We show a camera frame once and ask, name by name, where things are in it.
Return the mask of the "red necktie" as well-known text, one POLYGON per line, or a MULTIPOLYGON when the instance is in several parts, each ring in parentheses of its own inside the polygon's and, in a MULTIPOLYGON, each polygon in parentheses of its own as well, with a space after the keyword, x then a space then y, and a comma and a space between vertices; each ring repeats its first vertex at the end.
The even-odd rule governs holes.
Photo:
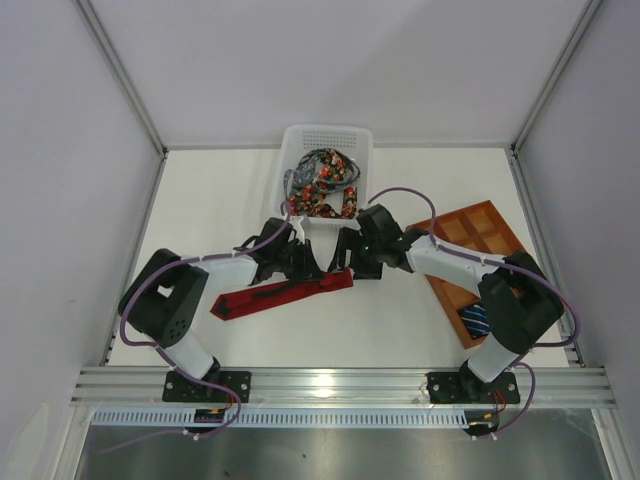
POLYGON ((210 313, 223 321, 235 320, 315 295, 351 288, 353 284, 354 280, 349 270, 324 273, 320 280, 299 283, 287 280, 220 294, 210 313))

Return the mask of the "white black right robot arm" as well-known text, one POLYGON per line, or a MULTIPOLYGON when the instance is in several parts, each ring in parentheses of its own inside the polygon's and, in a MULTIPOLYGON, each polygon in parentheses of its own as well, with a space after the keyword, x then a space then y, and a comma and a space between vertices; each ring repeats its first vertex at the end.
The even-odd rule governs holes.
POLYGON ((339 230, 330 271, 349 268, 359 279, 379 279, 389 267, 479 299, 489 332, 458 370, 466 387, 493 383, 564 313, 559 293, 524 250, 499 255, 456 244, 438 219, 401 228, 380 204, 360 210, 356 221, 356 228, 339 230))

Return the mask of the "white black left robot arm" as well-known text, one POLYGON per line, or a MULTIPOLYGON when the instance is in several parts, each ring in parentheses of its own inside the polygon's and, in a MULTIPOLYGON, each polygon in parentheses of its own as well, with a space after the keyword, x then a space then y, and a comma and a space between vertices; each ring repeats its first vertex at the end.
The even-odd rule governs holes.
POLYGON ((305 226, 301 216, 272 217, 255 239, 230 253, 203 258, 157 250, 120 300, 123 343, 152 347, 192 383, 217 384, 220 364, 191 328, 203 294, 253 287, 276 273, 295 285, 321 280, 324 273, 305 236, 305 226), (128 339, 128 325, 147 339, 137 343, 128 339))

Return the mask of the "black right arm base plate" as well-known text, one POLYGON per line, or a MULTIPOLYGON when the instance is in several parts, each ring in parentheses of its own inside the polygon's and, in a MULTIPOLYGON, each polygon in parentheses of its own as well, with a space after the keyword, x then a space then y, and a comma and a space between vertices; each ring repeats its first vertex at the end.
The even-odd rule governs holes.
POLYGON ((426 380, 434 404, 516 405, 521 400, 516 377, 511 372, 503 372, 489 383, 459 371, 430 372, 426 380))

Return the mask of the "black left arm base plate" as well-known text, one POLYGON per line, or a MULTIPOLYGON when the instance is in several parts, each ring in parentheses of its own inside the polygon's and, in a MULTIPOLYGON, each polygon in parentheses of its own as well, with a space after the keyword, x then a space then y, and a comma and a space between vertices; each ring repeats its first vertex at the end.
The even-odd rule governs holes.
MULTIPOLYGON (((242 403, 249 400, 252 374, 249 371, 222 370, 218 384, 236 393, 242 403)), ((166 374, 162 401, 167 403, 225 403, 226 391, 204 386, 170 371, 166 374)))

